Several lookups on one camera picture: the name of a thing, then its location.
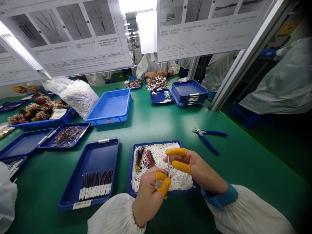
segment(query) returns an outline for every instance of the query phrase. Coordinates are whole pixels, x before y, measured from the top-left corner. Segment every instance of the wire cutter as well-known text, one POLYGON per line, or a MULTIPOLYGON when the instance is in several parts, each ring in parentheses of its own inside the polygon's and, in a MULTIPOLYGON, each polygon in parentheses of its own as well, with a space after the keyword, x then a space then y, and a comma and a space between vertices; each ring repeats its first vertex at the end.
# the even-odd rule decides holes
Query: wire cutter
POLYGON ((204 137, 203 133, 214 134, 214 135, 219 135, 219 136, 228 136, 228 134, 226 134, 226 133, 217 132, 217 131, 202 131, 202 130, 199 130, 197 128, 193 129, 193 131, 197 132, 199 134, 199 136, 203 139, 203 141, 206 143, 208 148, 215 154, 219 154, 219 152, 216 151, 215 148, 209 143, 209 141, 206 139, 206 137, 204 137))

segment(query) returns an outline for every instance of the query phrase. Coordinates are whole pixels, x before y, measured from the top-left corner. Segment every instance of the work instruction poster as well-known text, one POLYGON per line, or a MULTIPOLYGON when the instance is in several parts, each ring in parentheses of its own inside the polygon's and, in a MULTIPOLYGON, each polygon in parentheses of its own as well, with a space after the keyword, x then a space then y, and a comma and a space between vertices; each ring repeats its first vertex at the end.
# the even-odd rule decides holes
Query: work instruction poster
POLYGON ((0 86, 43 79, 0 37, 0 86))
POLYGON ((158 0, 158 62, 246 48, 272 0, 158 0))
POLYGON ((0 0, 0 9, 53 77, 132 66, 118 0, 0 0))

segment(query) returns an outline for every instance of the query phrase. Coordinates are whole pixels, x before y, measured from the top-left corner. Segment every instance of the blue cuff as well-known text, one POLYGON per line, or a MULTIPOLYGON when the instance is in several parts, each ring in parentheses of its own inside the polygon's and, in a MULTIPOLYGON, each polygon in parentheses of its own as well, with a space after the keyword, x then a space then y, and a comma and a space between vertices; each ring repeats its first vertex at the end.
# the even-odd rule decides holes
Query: blue cuff
POLYGON ((236 189, 229 184, 227 181, 225 181, 228 184, 228 190, 226 193, 217 195, 215 197, 212 197, 209 195, 208 192, 206 192, 203 188, 201 188, 201 194, 205 198, 205 200, 212 204, 214 207, 223 210, 223 206, 226 204, 230 204, 234 202, 238 198, 238 193, 236 189))

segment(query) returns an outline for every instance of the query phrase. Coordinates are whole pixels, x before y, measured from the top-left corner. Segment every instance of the clear plastic bag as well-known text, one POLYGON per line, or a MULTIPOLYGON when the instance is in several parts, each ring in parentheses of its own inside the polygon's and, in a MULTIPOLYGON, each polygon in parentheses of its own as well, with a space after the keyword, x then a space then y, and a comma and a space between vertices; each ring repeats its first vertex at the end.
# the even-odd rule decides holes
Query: clear plastic bag
POLYGON ((43 84, 45 90, 49 90, 61 97, 68 105, 74 108, 85 119, 99 100, 97 94, 90 85, 81 80, 72 81, 60 78, 47 81, 43 84))

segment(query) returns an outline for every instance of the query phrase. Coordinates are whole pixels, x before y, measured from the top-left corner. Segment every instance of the green workbench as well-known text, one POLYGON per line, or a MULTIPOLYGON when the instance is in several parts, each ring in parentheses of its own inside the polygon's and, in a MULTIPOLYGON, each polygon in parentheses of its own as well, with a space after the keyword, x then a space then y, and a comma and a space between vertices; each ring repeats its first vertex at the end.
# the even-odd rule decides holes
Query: green workbench
MULTIPOLYGON (((177 76, 169 79, 170 89, 177 79, 177 76)), ((123 89, 125 84, 93 89, 100 97, 103 92, 116 88, 123 89)), ((14 97, 1 101, 19 99, 14 97)), ((201 155, 228 182, 251 189, 284 214, 294 228, 298 228, 309 199, 306 197, 309 185, 226 115, 212 112, 208 106, 208 101, 190 107, 178 107, 175 103, 154 106, 145 85, 132 90, 128 121, 92 126, 73 150, 38 150, 28 157, 25 166, 17 172, 16 215, 7 233, 87 233, 87 220, 101 205, 58 212, 58 202, 84 146, 91 141, 112 137, 120 139, 113 195, 126 193, 130 149, 134 143, 178 139, 185 148, 201 155), (198 134, 192 132, 194 127, 228 133, 228 137, 206 135, 220 155, 213 154, 198 134)), ((16 113, 0 114, 0 123, 16 113)), ((72 122, 84 120, 77 116, 72 122)), ((0 149, 22 132, 17 129, 0 140, 0 149)), ((148 223, 146 233, 215 233, 214 225, 213 215, 198 190, 192 195, 168 196, 148 223)))

